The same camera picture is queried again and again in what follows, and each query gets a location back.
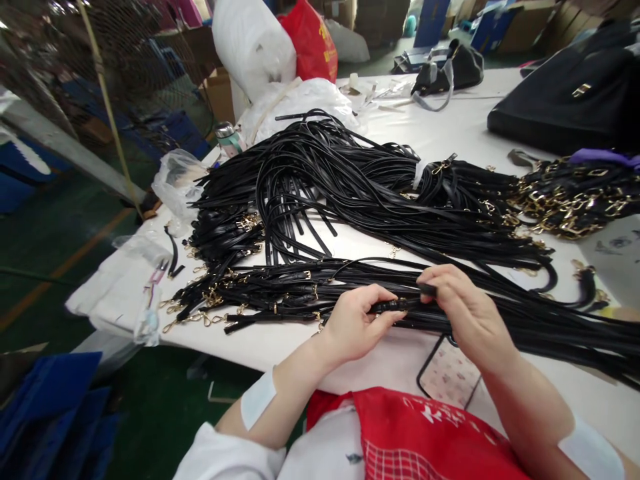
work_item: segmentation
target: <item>purple ribbon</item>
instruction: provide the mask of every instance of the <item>purple ribbon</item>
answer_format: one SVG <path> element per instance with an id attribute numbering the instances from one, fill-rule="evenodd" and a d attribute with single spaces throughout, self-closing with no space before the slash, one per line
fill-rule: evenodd
<path id="1" fill-rule="evenodd" d="M 611 150 L 580 149 L 569 159 L 569 163 L 584 163 L 588 161 L 608 161 L 618 163 L 640 172 L 640 155 L 628 158 Z"/>

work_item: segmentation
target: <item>fan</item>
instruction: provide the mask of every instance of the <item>fan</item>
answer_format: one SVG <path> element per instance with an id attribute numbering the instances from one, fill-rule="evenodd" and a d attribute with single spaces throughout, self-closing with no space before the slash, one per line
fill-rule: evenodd
<path id="1" fill-rule="evenodd" d="M 196 63 L 176 30 L 177 0 L 83 0 L 83 7 L 91 31 L 76 3 L 0 0 L 7 26 L 0 83 L 98 153 L 104 144 L 87 123 L 109 125 L 100 70 L 120 137 L 152 160 L 176 148 L 204 157 L 213 114 L 197 85 L 213 66 Z"/>

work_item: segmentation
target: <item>red plastic bag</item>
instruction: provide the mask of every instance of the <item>red plastic bag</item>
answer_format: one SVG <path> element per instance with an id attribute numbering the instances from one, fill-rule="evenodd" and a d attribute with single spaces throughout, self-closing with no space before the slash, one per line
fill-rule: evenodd
<path id="1" fill-rule="evenodd" d="M 297 54 L 296 70 L 302 80 L 324 78 L 335 83 L 338 52 L 325 23 L 307 0 L 298 0 L 291 13 L 280 18 Z"/>

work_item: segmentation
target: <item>black handbag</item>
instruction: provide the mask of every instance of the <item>black handbag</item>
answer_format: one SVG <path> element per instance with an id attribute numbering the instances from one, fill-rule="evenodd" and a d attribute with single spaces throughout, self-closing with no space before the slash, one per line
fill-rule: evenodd
<path id="1" fill-rule="evenodd" d="M 635 152 L 640 63 L 630 22 L 604 22 L 528 75 L 487 118 L 504 137 L 558 155 L 580 148 Z"/>
<path id="2" fill-rule="evenodd" d="M 451 100 L 453 90 L 473 87 L 482 82 L 484 78 L 484 59 L 474 48 L 462 45 L 458 39 L 454 39 L 445 51 L 447 60 L 442 68 L 438 68 L 436 63 L 431 60 L 431 56 L 420 67 L 420 72 L 411 90 L 411 96 L 422 108 L 440 111 Z M 420 97 L 444 91 L 448 91 L 449 94 L 439 107 L 432 107 L 420 100 Z"/>

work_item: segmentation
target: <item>green floor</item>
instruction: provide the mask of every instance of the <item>green floor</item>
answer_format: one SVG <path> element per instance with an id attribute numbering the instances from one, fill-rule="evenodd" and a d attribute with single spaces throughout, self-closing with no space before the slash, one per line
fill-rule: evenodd
<path id="1" fill-rule="evenodd" d="M 384 75 L 393 66 L 393 56 L 412 46 L 413 39 L 402 39 L 394 47 L 372 51 L 372 60 L 366 64 L 340 65 L 339 76 L 348 77 L 352 72 L 360 76 Z M 516 66 L 531 59 L 530 55 L 525 57 L 490 59 L 487 68 Z M 105 155 L 115 162 L 112 151 L 107 149 Z M 134 182 L 147 187 L 156 165 L 144 156 L 129 158 Z M 98 183 L 69 171 L 42 188 L 17 212 L 0 220 L 4 232 L 0 239 L 0 265 L 50 275 L 122 210 L 118 198 Z M 68 268 L 63 280 L 74 285 L 86 280 L 113 251 L 111 242 L 115 237 L 135 232 L 134 217 L 130 211 Z M 0 325 L 6 324 L 12 309 L 39 285 L 31 279 L 0 275 Z M 73 288 L 53 284 L 37 296 L 6 329 L 0 330 L 0 351 L 49 342 L 46 353 L 62 353 L 82 342 L 93 329 L 86 319 L 74 317 L 64 309 Z M 187 380 L 187 368 L 198 356 L 197 352 L 173 347 L 144 349 L 112 378 L 123 419 L 108 479 L 170 479 L 198 426 L 204 421 L 215 423 L 227 408 L 207 401 L 210 382 L 215 382 L 214 396 L 238 398 L 259 376 L 254 370 L 209 358 L 205 364 L 207 378 Z"/>

